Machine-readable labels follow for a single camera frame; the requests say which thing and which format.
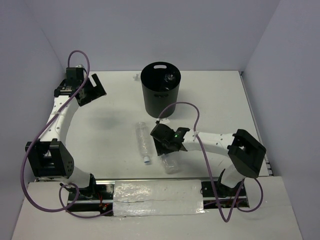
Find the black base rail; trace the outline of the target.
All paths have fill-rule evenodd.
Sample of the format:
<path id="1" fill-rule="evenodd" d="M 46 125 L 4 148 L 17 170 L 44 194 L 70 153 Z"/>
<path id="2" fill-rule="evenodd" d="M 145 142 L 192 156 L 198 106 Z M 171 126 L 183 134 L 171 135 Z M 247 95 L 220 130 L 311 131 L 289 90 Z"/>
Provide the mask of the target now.
<path id="1" fill-rule="evenodd" d="M 96 191 L 83 192 L 69 211 L 144 217 L 197 215 L 218 207 L 229 209 L 232 203 L 249 206 L 245 187 L 217 186 L 215 196 L 208 179 L 101 181 Z"/>

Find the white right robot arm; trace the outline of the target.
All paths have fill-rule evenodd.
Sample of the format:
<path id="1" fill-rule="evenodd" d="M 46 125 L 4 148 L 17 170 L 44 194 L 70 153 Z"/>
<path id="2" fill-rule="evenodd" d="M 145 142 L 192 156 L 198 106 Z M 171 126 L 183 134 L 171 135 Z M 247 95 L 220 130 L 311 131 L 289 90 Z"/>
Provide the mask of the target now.
<path id="1" fill-rule="evenodd" d="M 238 129 L 236 133 L 217 134 L 192 131 L 186 127 L 171 129 L 157 123 L 150 132 L 158 156 L 184 151 L 202 151 L 222 155 L 231 160 L 231 165 L 219 176 L 217 190 L 228 196 L 245 178 L 259 177 L 266 155 L 266 148 L 248 131 Z"/>

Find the labelled bottle white cap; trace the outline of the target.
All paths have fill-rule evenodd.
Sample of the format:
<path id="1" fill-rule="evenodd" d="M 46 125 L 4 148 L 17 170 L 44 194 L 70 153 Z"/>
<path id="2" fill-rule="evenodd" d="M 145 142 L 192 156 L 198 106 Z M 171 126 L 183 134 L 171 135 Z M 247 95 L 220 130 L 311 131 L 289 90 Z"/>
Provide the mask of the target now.
<path id="1" fill-rule="evenodd" d="M 167 174 L 175 174 L 180 171 L 178 155 L 176 153 L 163 154 L 160 156 L 162 166 Z"/>

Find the black plastic bin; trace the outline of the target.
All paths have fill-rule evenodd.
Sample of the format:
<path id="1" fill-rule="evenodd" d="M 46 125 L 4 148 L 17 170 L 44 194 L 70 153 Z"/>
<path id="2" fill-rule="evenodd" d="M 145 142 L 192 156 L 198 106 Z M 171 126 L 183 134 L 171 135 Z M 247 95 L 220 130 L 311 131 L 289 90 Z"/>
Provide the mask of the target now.
<path id="1" fill-rule="evenodd" d="M 174 74 L 178 83 L 174 89 L 161 92 L 160 84 L 165 74 Z M 145 110 L 153 118 L 158 118 L 167 106 L 177 101 L 181 72 L 173 64 L 163 61 L 150 63 L 142 70 L 140 80 Z"/>

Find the crushed clear plastic bottle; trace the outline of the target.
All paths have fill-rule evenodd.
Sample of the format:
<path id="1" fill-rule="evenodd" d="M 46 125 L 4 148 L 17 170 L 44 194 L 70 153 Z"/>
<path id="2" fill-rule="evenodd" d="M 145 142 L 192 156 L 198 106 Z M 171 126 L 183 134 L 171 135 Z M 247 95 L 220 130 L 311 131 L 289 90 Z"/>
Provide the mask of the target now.
<path id="1" fill-rule="evenodd" d="M 159 91 L 167 92 L 176 87 L 178 84 L 177 77 L 173 73 L 167 73 L 164 75 L 163 80 L 160 83 Z"/>

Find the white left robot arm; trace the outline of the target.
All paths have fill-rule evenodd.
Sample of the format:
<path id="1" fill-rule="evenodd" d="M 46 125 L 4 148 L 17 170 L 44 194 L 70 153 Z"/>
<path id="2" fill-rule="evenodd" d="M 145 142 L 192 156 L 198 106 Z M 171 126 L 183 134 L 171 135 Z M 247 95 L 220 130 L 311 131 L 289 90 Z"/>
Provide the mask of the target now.
<path id="1" fill-rule="evenodd" d="M 90 200 L 98 194 L 95 177 L 75 166 L 66 147 L 67 133 L 78 108 L 107 94 L 97 74 L 91 76 L 93 85 L 86 78 L 86 72 L 82 65 L 66 68 L 66 78 L 54 90 L 54 104 L 49 116 L 57 118 L 37 139 L 28 160 L 36 178 L 76 184 L 80 196 Z"/>

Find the clear bottle blue cap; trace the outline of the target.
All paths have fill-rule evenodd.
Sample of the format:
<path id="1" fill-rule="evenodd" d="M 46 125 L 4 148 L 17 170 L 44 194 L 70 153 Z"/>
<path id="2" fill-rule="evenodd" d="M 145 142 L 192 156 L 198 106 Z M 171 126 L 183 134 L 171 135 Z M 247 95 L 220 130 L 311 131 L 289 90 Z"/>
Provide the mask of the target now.
<path id="1" fill-rule="evenodd" d="M 149 165 L 151 163 L 150 134 L 145 122 L 138 122 L 135 125 L 135 134 L 139 154 L 143 162 Z"/>

